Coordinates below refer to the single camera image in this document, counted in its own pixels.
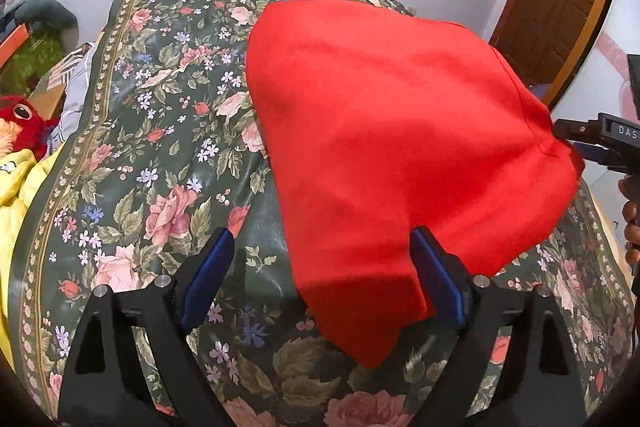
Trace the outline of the right hand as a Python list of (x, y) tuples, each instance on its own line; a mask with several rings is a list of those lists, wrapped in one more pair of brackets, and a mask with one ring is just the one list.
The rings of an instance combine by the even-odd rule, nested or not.
[(640, 257), (640, 178), (627, 176), (618, 182), (620, 193), (626, 198), (622, 213), (626, 221), (624, 236), (627, 242), (626, 261), (630, 265), (638, 265)]

